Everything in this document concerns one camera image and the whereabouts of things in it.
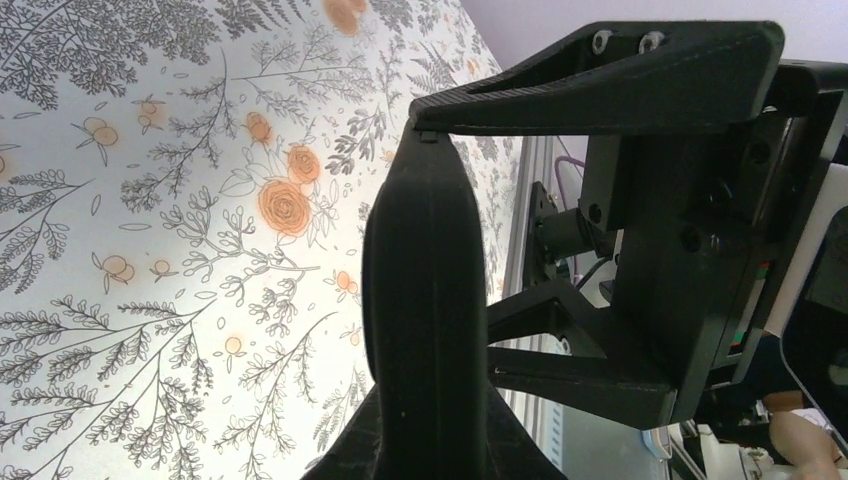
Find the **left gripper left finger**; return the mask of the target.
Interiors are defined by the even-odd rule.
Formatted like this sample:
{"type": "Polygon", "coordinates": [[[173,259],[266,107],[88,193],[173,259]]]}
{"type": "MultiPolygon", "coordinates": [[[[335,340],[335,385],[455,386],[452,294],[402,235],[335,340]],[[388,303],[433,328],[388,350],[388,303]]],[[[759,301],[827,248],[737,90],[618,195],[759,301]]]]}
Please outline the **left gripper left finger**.
{"type": "Polygon", "coordinates": [[[451,138],[406,130],[366,225],[374,388],[310,479],[558,479],[487,377],[473,189],[451,138]]]}

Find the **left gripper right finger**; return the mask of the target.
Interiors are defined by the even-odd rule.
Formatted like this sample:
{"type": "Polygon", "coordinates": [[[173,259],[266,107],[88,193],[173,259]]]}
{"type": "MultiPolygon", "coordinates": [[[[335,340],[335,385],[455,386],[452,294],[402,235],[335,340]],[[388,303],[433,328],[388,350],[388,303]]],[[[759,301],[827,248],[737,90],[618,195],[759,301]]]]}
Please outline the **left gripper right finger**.
{"type": "Polygon", "coordinates": [[[719,131],[759,114],[784,41],[772,21],[595,22],[414,100],[410,123],[473,136],[719,131]]]}

